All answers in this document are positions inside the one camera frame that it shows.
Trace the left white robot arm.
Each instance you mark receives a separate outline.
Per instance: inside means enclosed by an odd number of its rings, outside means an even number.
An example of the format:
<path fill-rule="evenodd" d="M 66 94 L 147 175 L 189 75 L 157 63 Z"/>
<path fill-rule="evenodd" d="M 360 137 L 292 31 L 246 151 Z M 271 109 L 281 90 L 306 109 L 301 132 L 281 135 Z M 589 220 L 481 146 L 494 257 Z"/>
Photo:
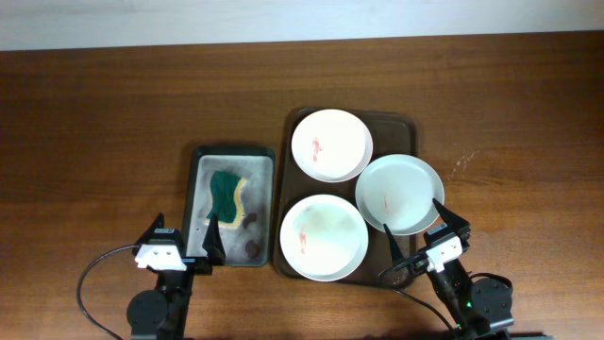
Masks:
<path fill-rule="evenodd" d="M 186 257 L 184 241 L 177 229 L 164 227 L 159 214 L 135 243 L 139 268 L 158 275 L 155 288 L 136 295 L 128 304 L 126 319 L 133 339 L 182 339 L 196 276 L 209 276 L 215 266 L 226 263 L 219 233 L 218 215 L 213 214 L 202 247 L 202 257 Z"/>

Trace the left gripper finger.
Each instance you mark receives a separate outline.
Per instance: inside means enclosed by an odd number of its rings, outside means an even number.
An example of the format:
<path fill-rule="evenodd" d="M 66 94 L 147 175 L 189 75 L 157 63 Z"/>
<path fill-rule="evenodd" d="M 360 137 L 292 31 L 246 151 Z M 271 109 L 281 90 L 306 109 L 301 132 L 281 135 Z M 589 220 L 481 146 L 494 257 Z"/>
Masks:
<path fill-rule="evenodd" d="M 136 241 L 137 244 L 147 244 L 150 239 L 153 238 L 155 230 L 162 229 L 164 227 L 164 214 L 160 212 L 154 219 L 151 226 L 139 237 Z"/>
<path fill-rule="evenodd" d="M 210 223 L 203 241 L 202 247 L 206 250 L 208 261 L 211 265 L 224 265 L 226 254 L 220 236 L 218 214 L 211 216 Z"/>

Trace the white plate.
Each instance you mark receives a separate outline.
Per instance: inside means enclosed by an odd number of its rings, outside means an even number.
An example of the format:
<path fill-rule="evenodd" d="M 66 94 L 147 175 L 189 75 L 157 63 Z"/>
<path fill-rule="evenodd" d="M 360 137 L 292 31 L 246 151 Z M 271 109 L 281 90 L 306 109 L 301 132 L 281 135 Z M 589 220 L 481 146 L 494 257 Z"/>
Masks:
<path fill-rule="evenodd" d="M 371 161 L 361 172 L 355 199 L 372 227 L 407 236 L 427 229 L 438 219 L 433 202 L 445 202 L 445 187 L 425 161 L 391 154 Z"/>
<path fill-rule="evenodd" d="M 281 251 L 287 264 L 312 281 L 338 281 L 362 263 L 369 246 L 358 209 L 335 195 L 311 195 L 295 203 L 282 219 Z"/>
<path fill-rule="evenodd" d="M 323 182 L 348 181 L 369 164 L 372 135 L 363 121 L 345 110 L 313 112 L 294 128 L 291 150 L 295 163 L 309 177 Z"/>

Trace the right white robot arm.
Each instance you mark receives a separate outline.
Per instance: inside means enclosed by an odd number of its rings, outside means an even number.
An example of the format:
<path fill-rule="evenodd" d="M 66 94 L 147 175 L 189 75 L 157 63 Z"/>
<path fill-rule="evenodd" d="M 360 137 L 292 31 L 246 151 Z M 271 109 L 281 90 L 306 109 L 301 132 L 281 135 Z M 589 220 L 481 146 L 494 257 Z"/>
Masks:
<path fill-rule="evenodd" d="M 509 327 L 513 325 L 512 282 L 492 273 L 466 271 L 460 256 L 469 248 L 471 225 L 437 199 L 432 203 L 444 222 L 424 233 L 426 245 L 410 257 L 402 254 L 389 226 L 383 226 L 392 267 L 379 274 L 380 283 L 435 312 L 434 307 L 404 291 L 416 278 L 426 275 L 456 322 L 445 324 L 453 339 L 509 339 Z"/>

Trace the green and yellow sponge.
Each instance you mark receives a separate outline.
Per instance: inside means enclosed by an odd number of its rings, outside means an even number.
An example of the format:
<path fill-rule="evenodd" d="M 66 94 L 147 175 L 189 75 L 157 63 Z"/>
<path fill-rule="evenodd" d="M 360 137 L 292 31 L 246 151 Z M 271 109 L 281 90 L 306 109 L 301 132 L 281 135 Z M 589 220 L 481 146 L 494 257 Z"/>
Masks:
<path fill-rule="evenodd" d="M 220 228 L 238 228 L 245 216 L 243 189 L 246 183 L 246 178 L 236 174 L 214 172 L 210 178 L 211 208 L 207 220 L 210 221 L 216 215 Z"/>

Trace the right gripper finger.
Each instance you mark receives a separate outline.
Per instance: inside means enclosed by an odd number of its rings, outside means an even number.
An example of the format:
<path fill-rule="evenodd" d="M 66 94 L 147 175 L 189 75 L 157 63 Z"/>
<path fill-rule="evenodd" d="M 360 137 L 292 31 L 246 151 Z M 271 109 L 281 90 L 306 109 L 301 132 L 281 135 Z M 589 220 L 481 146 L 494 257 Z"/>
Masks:
<path fill-rule="evenodd" d="M 436 198 L 432 199 L 432 203 L 443 221 L 455 232 L 470 231 L 470 223 L 467 220 L 450 211 Z"/>
<path fill-rule="evenodd" d="M 396 267 L 405 261 L 405 256 L 403 255 L 403 253 L 400 249 L 400 246 L 398 245 L 397 241 L 395 240 L 388 225 L 383 224 L 383 228 L 384 228 L 384 231 L 387 235 L 388 242 L 389 242 L 389 249 L 390 249 L 390 254 L 391 254 L 392 265 L 393 265 L 393 267 Z"/>

